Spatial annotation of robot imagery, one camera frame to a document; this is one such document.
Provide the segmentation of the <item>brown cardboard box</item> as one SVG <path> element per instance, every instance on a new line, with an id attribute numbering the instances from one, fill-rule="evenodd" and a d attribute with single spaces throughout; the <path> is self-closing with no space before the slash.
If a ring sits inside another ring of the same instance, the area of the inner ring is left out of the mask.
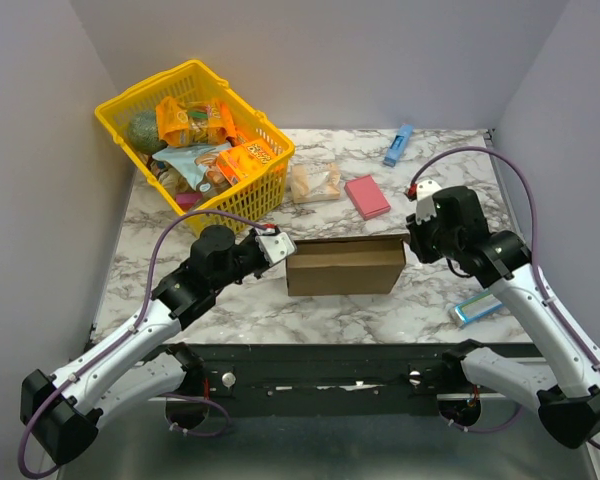
<path id="1" fill-rule="evenodd" d="M 406 266 L 405 234 L 298 240 L 286 260 L 288 294 L 387 295 Z"/>

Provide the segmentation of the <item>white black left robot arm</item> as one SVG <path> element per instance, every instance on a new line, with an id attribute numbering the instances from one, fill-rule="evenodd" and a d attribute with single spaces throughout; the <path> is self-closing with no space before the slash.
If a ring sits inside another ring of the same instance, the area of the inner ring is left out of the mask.
<path id="1" fill-rule="evenodd" d="M 277 227 L 255 227 L 242 241 L 224 225 L 206 227 L 178 268 L 150 286 L 137 313 L 103 341 L 52 374 L 32 371 L 21 384 L 19 448 L 35 438 L 52 461 L 67 464 L 95 440 L 101 397 L 137 362 L 216 304 L 231 284 L 256 278 L 296 252 Z"/>

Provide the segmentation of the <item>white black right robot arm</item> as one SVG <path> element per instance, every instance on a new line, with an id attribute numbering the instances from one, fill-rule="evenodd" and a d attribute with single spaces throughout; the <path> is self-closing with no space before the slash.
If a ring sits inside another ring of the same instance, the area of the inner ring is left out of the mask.
<path id="1" fill-rule="evenodd" d="M 477 384 L 535 412 L 561 445 L 576 449 L 600 432 L 600 349 L 557 298 L 532 253 L 511 231 L 492 233 L 477 194 L 434 181 L 409 187 L 411 251 L 423 264 L 446 259 L 517 319 L 547 367 L 526 366 L 473 340 L 444 354 L 440 379 L 460 392 Z"/>

